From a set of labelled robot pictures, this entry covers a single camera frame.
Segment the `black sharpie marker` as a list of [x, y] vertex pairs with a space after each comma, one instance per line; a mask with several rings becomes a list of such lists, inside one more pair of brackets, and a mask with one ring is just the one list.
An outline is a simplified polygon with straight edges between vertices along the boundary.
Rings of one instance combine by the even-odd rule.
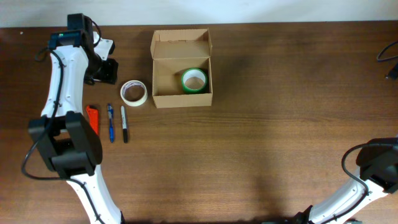
[[124, 141], [124, 143], [128, 143], [126, 110], [125, 110], [124, 106], [121, 106], [121, 121], [122, 121], [122, 129], [123, 129], [123, 141]]

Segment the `blue pen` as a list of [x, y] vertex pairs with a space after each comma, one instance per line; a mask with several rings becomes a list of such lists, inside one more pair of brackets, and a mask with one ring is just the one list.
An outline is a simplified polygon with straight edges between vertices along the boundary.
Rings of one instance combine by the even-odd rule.
[[109, 139], [110, 139], [110, 142], [113, 143], [114, 142], [114, 124], [113, 124], [114, 110], [110, 103], [107, 104], [107, 110], [108, 110], [108, 119], [109, 119]]

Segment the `brown cardboard box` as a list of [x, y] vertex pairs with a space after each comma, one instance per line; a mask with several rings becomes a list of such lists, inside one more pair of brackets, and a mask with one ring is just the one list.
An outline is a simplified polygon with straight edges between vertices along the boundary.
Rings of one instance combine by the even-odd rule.
[[[156, 30], [150, 52], [153, 60], [152, 97], [157, 108], [212, 104], [212, 43], [209, 29]], [[189, 68], [199, 68], [206, 73], [208, 84], [203, 93], [183, 92], [181, 77]]]

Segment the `orange utility knife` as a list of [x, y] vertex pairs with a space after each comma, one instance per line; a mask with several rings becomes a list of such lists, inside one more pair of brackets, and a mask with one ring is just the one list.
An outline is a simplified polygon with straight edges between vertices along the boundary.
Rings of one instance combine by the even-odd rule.
[[88, 105], [86, 106], [86, 113], [88, 115], [89, 124], [94, 132], [99, 135], [99, 111]]

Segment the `green tape roll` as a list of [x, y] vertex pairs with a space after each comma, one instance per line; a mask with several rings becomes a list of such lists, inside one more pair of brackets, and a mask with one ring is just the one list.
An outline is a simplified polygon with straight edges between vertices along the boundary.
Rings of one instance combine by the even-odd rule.
[[183, 72], [181, 82], [184, 93], [197, 94], [203, 93], [208, 84], [208, 78], [202, 69], [189, 68]]

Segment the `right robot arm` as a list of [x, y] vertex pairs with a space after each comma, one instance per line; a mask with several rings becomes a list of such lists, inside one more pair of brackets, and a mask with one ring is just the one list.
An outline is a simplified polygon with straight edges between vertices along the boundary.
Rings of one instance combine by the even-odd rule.
[[292, 223], [341, 224], [371, 202], [397, 191], [397, 138], [376, 138], [348, 149], [341, 168], [349, 177], [332, 196], [297, 213]]

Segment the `white masking tape roll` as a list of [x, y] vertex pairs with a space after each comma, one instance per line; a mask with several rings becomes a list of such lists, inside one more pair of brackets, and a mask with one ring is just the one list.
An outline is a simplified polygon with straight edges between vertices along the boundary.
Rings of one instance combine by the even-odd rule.
[[[125, 98], [125, 93], [127, 92], [127, 89], [132, 86], [139, 86], [144, 90], [143, 96], [136, 101], [129, 101]], [[124, 83], [123, 86], [121, 87], [120, 96], [121, 96], [121, 99], [123, 100], [123, 102], [125, 104], [127, 104], [128, 106], [137, 107], [146, 102], [147, 97], [148, 97], [147, 87], [145, 86], [144, 83], [142, 83], [139, 80], [129, 80], [128, 82]]]

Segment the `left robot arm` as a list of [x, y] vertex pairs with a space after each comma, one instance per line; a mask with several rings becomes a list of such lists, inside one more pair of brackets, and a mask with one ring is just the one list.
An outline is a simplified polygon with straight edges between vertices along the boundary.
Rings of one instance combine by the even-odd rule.
[[102, 38], [96, 26], [82, 13], [69, 14], [67, 30], [51, 34], [44, 49], [52, 60], [49, 95], [40, 118], [29, 121], [34, 143], [25, 158], [38, 150], [58, 174], [54, 179], [74, 189], [91, 223], [124, 223], [102, 175], [100, 137], [83, 116], [83, 86], [117, 80], [114, 41]]

